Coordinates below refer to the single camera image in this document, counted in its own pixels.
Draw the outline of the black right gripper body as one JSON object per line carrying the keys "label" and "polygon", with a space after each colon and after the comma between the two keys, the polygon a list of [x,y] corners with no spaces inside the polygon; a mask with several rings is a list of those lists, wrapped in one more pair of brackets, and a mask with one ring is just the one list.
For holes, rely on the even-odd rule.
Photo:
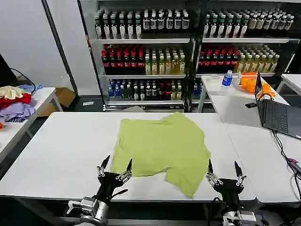
{"label": "black right gripper body", "polygon": [[239,194],[244,190],[244,186],[238,184],[237,180],[221,179],[221,182],[213,185],[213,189],[222,195],[222,202],[224,203],[226,212],[236,212],[243,209]]}

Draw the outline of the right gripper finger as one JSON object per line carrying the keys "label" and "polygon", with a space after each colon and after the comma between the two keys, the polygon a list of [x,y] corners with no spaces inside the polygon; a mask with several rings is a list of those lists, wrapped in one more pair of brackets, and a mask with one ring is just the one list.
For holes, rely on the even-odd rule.
{"label": "right gripper finger", "polygon": [[219,186],[222,185],[222,181],[214,174],[212,162],[209,159],[208,163],[208,171],[206,173],[206,178],[211,186]]}
{"label": "right gripper finger", "polygon": [[237,175],[237,186],[244,187],[243,182],[246,178],[246,175],[243,174],[241,167],[238,165],[236,161],[234,161],[235,171]]}

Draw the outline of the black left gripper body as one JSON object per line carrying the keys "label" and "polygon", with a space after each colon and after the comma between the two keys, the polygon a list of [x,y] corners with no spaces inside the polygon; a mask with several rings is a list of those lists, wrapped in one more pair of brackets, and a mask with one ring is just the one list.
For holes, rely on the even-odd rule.
{"label": "black left gripper body", "polygon": [[117,195],[127,192],[127,189],[114,193],[116,188],[122,187],[125,182],[117,181],[116,177],[120,175],[113,172],[105,172],[104,177],[98,177],[100,187],[95,195],[95,198],[99,201],[110,201]]}

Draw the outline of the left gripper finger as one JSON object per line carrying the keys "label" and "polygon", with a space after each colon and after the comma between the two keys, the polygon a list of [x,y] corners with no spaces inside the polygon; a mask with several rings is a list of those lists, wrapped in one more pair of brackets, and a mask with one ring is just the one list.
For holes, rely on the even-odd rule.
{"label": "left gripper finger", "polygon": [[105,168],[108,165],[110,159],[110,155],[108,155],[103,162],[101,163],[100,166],[97,166],[97,173],[98,173],[98,177],[104,177],[105,176]]}
{"label": "left gripper finger", "polygon": [[130,160],[127,169],[116,177],[117,181],[127,182],[132,177],[132,161],[133,159]]}

